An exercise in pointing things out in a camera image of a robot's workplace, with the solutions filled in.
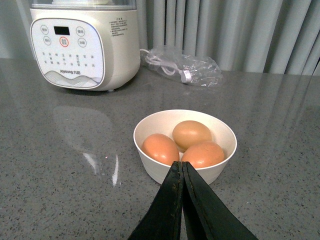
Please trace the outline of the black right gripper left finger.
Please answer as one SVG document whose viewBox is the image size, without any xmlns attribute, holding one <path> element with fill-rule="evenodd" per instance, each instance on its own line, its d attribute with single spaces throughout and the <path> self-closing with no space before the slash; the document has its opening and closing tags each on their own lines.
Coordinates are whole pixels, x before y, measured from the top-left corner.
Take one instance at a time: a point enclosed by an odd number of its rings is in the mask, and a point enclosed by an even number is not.
<svg viewBox="0 0 320 240">
<path fill-rule="evenodd" d="M 147 213 L 129 236 L 130 240 L 179 240 L 182 222 L 184 175 L 182 164 L 173 162 Z"/>
</svg>

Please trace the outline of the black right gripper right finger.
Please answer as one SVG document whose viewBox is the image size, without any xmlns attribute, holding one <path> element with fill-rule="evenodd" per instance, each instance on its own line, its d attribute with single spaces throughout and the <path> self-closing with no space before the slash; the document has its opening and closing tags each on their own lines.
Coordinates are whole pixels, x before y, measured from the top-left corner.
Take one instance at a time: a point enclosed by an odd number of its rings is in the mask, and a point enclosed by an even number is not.
<svg viewBox="0 0 320 240">
<path fill-rule="evenodd" d="M 256 240 L 189 162 L 182 164 L 183 213 L 189 240 Z"/>
</svg>

